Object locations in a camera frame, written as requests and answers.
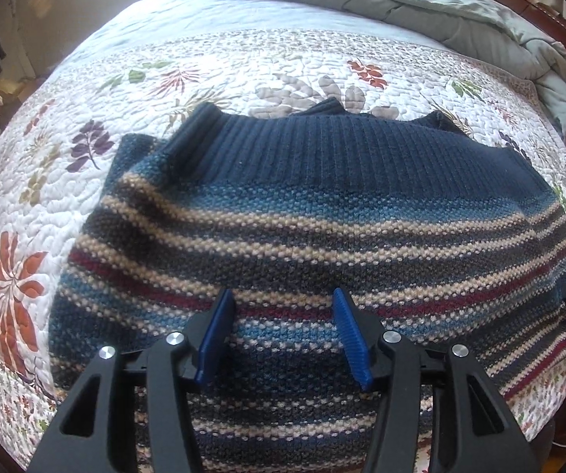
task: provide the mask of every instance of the light blue fabric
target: light blue fabric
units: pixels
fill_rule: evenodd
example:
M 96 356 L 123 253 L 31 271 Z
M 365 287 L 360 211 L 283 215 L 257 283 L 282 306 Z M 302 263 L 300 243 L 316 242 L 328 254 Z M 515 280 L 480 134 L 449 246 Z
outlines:
M 566 143 L 566 49 L 493 0 L 284 0 L 352 12 L 425 34 L 532 80 Z

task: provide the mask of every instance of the red stripe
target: red stripe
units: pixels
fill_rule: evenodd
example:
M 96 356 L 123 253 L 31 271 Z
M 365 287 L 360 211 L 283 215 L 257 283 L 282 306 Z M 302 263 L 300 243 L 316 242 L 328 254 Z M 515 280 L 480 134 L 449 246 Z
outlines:
M 504 394 L 505 399 L 510 400 L 517 393 L 519 393 L 525 387 L 531 384 L 531 382 L 533 382 L 535 378 L 537 378 L 550 365 L 552 365 L 552 363 L 555 361 L 555 359 L 558 358 L 562 350 L 565 349 L 566 349 L 566 339 L 558 343 L 557 346 L 554 348 L 554 350 L 543 359 L 543 361 L 539 364 L 537 368 L 530 371 L 520 382 L 515 384 L 510 390 L 506 391 L 506 393 Z
M 561 250 L 550 262 L 542 265 L 529 274 L 518 279 L 507 282 L 489 290 L 476 291 L 467 295 L 458 295 L 449 300 L 410 303 L 408 305 L 380 306 L 373 309 L 373 312 L 382 318 L 407 318 L 424 317 L 426 315 L 438 315 L 449 313 L 459 309 L 482 305 L 496 300 L 503 295 L 509 294 L 521 288 L 534 278 L 546 274 L 557 263 L 566 257 L 566 248 Z M 115 268 L 107 263 L 91 257 L 81 249 L 74 248 L 70 252 L 69 262 L 101 277 L 105 281 L 121 289 L 127 290 L 133 296 L 144 298 L 151 302 L 161 303 L 168 306 L 188 310 L 205 311 L 213 300 L 204 297 L 195 297 L 171 292 L 168 289 L 156 287 L 149 282 L 140 281 L 122 270 Z M 264 318 L 267 320 L 312 320 L 329 321 L 332 319 L 331 308 L 324 307 L 287 307 L 271 305 L 255 305 L 243 303 L 237 306 L 237 316 L 239 318 Z

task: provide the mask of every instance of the blue gripper pad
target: blue gripper pad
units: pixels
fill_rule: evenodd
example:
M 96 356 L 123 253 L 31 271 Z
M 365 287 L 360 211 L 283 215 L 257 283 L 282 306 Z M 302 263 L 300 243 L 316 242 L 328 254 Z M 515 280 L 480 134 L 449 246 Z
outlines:
M 333 292 L 331 308 L 353 378 L 360 383 L 363 391 L 369 391 L 373 383 L 369 349 L 353 314 L 359 309 L 341 288 Z
M 226 340 L 232 331 L 235 300 L 230 290 L 224 290 L 214 306 L 214 314 L 198 349 L 198 371 L 195 382 L 204 386 L 212 382 L 224 355 Z

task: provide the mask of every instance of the sweater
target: sweater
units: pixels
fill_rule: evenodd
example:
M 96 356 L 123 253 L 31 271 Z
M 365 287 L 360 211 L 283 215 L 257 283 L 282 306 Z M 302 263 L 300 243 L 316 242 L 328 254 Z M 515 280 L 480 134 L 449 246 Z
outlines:
M 61 275 L 52 374 L 66 391 L 100 347 L 148 347 L 230 288 L 228 358 L 189 398 L 205 467 L 354 469 L 379 395 L 350 374 L 336 287 L 417 343 L 459 339 L 508 399 L 566 354 L 562 282 L 556 194 L 442 113 L 392 121 L 328 99 L 257 119 L 205 103 L 168 140 L 121 141 Z

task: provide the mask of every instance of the silver screw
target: silver screw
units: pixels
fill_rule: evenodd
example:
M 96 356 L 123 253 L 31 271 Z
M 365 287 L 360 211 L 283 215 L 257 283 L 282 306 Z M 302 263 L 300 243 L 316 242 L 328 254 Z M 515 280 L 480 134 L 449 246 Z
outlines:
M 387 330 L 382 338 L 386 343 L 399 343 L 399 341 L 401 341 L 401 334 L 395 330 Z
M 114 357 L 115 353 L 116 349 L 108 345 L 106 347 L 102 347 L 101 350 L 99 350 L 99 357 L 101 359 L 110 359 Z
M 184 341 L 184 334 L 181 332 L 172 332 L 171 334 L 167 335 L 167 343 L 169 345 L 179 345 Z
M 469 354 L 469 349 L 460 343 L 451 347 L 451 353 L 458 358 L 464 358 Z

